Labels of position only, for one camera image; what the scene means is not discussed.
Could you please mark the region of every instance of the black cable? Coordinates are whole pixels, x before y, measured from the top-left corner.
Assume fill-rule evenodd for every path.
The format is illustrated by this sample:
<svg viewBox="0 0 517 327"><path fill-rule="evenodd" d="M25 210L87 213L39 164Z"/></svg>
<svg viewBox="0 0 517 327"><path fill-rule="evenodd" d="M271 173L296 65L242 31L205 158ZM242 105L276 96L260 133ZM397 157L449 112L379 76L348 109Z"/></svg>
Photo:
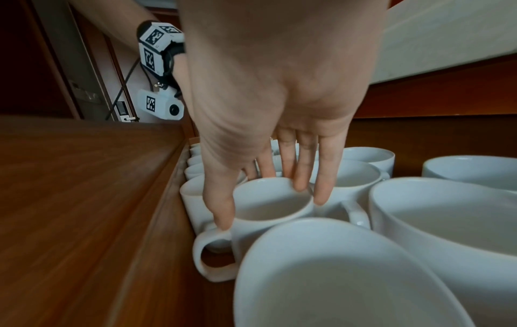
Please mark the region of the black cable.
<svg viewBox="0 0 517 327"><path fill-rule="evenodd" d="M111 109L109 110L108 112L108 115L106 116L105 120L109 120L109 118L111 117L111 114L113 113L113 111L115 110L115 107L117 105L117 101L118 99L120 98L120 96L122 95L122 91L124 90L124 86L127 85L128 81L129 81L129 78L131 77L131 74L133 73L133 71L135 70L136 68L136 65L138 65L138 63L140 62L140 57L138 57L135 61L135 63L131 66L131 69L129 70L127 76L125 77L125 80L124 80L124 85L122 85L120 87L120 90L115 98L115 101L113 101L113 104L111 106Z"/></svg>
<svg viewBox="0 0 517 327"><path fill-rule="evenodd" d="M153 89L151 79L149 78L149 75L147 75L147 71L145 70L144 65L142 65L141 61L140 68L142 69L142 72L144 72L145 77L147 77L147 82L149 82L149 91L153 92L155 89Z"/></svg>

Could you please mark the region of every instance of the ceramic mug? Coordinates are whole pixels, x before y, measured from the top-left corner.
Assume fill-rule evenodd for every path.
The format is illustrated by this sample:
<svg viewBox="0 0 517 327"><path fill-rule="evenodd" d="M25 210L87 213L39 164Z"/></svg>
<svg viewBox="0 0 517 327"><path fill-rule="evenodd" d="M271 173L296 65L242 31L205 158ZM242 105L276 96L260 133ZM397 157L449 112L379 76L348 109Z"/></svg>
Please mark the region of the ceramic mug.
<svg viewBox="0 0 517 327"><path fill-rule="evenodd" d="M235 219L227 231L213 229L199 234L193 245L194 264L201 275L212 282L235 279L239 263L252 243L269 228L296 218L312 215L312 192L297 192L289 178L273 177L251 180L234 191ZM209 267L201 260L203 248L212 242L232 243L235 263Z"/></svg>
<svg viewBox="0 0 517 327"><path fill-rule="evenodd" d="M197 155L197 156L193 156L193 157L190 157L189 159L187 159L187 166L194 166L194 165L197 165L198 163L202 163L203 162L203 158L201 157L201 155Z"/></svg>
<svg viewBox="0 0 517 327"><path fill-rule="evenodd" d="M247 182L246 174L241 171L237 179L237 185ZM179 189L179 194L185 205L188 218L196 235L207 229L215 229L214 215L208 210L203 201L203 188L205 186L205 175L192 178ZM210 244L208 249L212 252L227 252L230 250L228 241L221 241Z"/></svg>
<svg viewBox="0 0 517 327"><path fill-rule="evenodd" d="M304 218L262 235L242 261L236 327L474 327L452 292L390 240Z"/></svg>
<svg viewBox="0 0 517 327"><path fill-rule="evenodd" d="M318 174L319 162L314 162L309 182L314 184ZM356 206L368 209L368 192L373 185L389 179L389 174L374 165L354 160L342 160L339 164L336 185L332 189L330 198L323 206L314 209L316 217L347 219L353 224L370 228L368 219L356 221L357 215L346 217L341 207L345 205L348 211L356 211Z"/></svg>
<svg viewBox="0 0 517 327"><path fill-rule="evenodd" d="M517 193L517 158L439 157L424 163L422 177L457 180Z"/></svg>
<svg viewBox="0 0 517 327"><path fill-rule="evenodd" d="M191 180L194 177L197 177L199 175L203 175L205 173L205 166L203 166L203 163L198 163L192 166L187 167L185 169L185 177L187 180Z"/></svg>
<svg viewBox="0 0 517 327"><path fill-rule="evenodd" d="M373 230L422 260L478 326L517 322L517 195L434 178L395 178L369 195Z"/></svg>
<svg viewBox="0 0 517 327"><path fill-rule="evenodd" d="M395 154L389 150L371 147L351 147L343 150L342 159L362 161L374 165L393 176Z"/></svg>
<svg viewBox="0 0 517 327"><path fill-rule="evenodd" d="M199 156L201 154L201 146L190 148L190 155L192 157Z"/></svg>

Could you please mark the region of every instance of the forearm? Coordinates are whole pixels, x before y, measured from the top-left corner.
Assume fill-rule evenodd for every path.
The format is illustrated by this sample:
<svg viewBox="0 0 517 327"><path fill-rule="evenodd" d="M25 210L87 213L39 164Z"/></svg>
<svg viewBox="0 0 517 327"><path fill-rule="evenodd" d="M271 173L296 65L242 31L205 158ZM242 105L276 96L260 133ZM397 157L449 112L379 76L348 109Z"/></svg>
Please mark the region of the forearm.
<svg viewBox="0 0 517 327"><path fill-rule="evenodd" d="M102 32L138 52L136 30L146 20L157 20L133 0L69 0Z"/></svg>

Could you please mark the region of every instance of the skin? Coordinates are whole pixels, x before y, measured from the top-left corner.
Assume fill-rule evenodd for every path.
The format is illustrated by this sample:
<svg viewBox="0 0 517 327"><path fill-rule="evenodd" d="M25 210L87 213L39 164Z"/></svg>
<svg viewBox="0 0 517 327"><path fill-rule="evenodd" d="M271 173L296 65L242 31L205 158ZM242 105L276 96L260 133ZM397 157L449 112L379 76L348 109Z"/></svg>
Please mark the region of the skin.
<svg viewBox="0 0 517 327"><path fill-rule="evenodd" d="M129 2L72 0L76 6L80 3L81 12L108 12L112 6L126 12L123 5ZM217 226L232 225L233 190L241 169L251 178L256 176L257 158L262 176L275 176L269 143L275 130L283 173L293 178L299 191L308 186L319 144L315 203L324 204L336 182L348 127L373 73L388 1L180 0L178 4L188 60L175 59L173 74L200 132L203 197ZM85 16L103 19L102 24L93 23L135 42L120 37L121 27L110 32L106 17L111 15ZM116 19L124 24L121 20L131 18L127 13Z"/></svg>

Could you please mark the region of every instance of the wooden drawer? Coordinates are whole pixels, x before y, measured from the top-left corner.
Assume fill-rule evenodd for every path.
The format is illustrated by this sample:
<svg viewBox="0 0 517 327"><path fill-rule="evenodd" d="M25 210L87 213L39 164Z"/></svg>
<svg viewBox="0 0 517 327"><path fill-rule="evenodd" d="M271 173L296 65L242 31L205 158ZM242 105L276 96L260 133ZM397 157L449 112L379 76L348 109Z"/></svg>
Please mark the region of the wooden drawer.
<svg viewBox="0 0 517 327"><path fill-rule="evenodd" d="M347 146L517 157L517 116L354 120ZM233 282L192 262L180 124L0 118L1 326L232 326ZM231 255L207 253L213 265Z"/></svg>

